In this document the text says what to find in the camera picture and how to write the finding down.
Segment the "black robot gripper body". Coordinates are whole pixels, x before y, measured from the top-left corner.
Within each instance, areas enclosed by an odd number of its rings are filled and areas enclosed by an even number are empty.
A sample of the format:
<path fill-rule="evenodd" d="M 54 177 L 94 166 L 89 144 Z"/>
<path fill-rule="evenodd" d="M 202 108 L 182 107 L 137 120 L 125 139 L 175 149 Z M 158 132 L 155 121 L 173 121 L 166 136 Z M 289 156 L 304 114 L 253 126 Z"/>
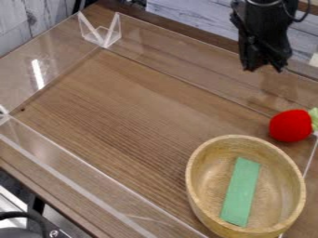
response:
<path fill-rule="evenodd" d="M 288 30 L 296 21 L 298 0 L 233 0 L 230 20 L 238 27 L 240 54 L 248 49 L 288 60 L 292 45 Z"/>

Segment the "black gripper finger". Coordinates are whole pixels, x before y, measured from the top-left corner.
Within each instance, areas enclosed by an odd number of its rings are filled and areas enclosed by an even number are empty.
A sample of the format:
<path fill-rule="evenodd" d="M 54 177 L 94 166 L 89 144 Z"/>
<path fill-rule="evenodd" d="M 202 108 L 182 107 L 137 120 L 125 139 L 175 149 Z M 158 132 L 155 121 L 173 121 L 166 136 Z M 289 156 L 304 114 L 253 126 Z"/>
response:
<path fill-rule="evenodd" d="M 289 65 L 290 52 L 288 51 L 270 51 L 268 53 L 268 61 L 274 66 L 276 70 L 281 73 Z"/>
<path fill-rule="evenodd" d="M 269 64 L 262 41 L 256 36 L 245 33 L 238 35 L 238 52 L 245 71 L 254 72 Z"/>

